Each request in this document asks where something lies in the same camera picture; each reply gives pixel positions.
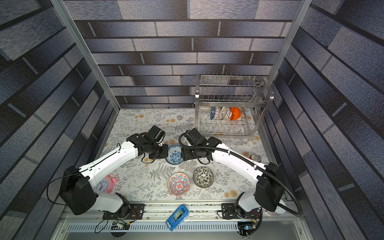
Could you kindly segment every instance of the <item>vented metal panel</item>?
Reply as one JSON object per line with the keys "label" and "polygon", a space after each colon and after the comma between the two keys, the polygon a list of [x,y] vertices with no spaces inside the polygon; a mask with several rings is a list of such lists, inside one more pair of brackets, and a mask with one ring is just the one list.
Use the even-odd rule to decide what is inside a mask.
{"label": "vented metal panel", "polygon": [[[74,222],[70,223],[68,232],[94,232],[98,222]],[[101,223],[96,231],[105,226]],[[112,223],[109,222],[102,232],[123,232],[121,228],[111,230]],[[235,232],[237,222],[184,222],[174,232]],[[129,232],[169,232],[165,222],[135,222],[131,224]]]}

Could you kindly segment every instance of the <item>brick wallpaper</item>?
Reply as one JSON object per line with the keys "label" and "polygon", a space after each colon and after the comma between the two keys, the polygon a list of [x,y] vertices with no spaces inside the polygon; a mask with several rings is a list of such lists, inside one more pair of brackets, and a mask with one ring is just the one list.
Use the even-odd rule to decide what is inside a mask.
{"label": "brick wallpaper", "polygon": [[0,35],[0,235],[49,240],[48,182],[96,157],[116,111],[49,0],[1,3]]}
{"label": "brick wallpaper", "polygon": [[64,3],[122,107],[169,108],[193,106],[194,75],[268,75],[300,1]]}
{"label": "brick wallpaper", "polygon": [[313,0],[264,127],[315,240],[384,238],[383,1]]}

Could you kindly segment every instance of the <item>stainless steel dish rack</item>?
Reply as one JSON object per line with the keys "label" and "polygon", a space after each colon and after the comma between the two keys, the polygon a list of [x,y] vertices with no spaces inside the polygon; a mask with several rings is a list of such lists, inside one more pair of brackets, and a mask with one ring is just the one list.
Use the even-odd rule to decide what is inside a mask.
{"label": "stainless steel dish rack", "polygon": [[[197,75],[195,128],[205,136],[222,135],[251,140],[273,101],[266,77],[243,75]],[[211,107],[238,107],[242,115],[232,121],[211,120]],[[256,119],[255,112],[262,112]]]}

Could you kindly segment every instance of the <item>orange bowl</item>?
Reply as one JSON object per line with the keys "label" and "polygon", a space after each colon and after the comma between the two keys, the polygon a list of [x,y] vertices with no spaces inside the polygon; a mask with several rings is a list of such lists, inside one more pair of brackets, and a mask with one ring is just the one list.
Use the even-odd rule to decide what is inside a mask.
{"label": "orange bowl", "polygon": [[239,108],[237,107],[232,107],[231,108],[231,112],[232,112],[232,116],[231,116],[231,120],[232,121],[235,121],[237,120],[239,117],[241,117],[241,111]]}

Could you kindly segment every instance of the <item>clock face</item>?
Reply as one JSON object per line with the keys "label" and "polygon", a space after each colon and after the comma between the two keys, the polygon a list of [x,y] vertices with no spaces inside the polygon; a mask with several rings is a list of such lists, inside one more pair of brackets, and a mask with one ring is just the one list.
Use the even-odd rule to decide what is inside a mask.
{"label": "clock face", "polygon": [[99,182],[96,185],[95,189],[99,192],[105,192],[108,189],[108,187],[109,187],[109,180],[104,178],[103,180],[101,180],[101,182]]}

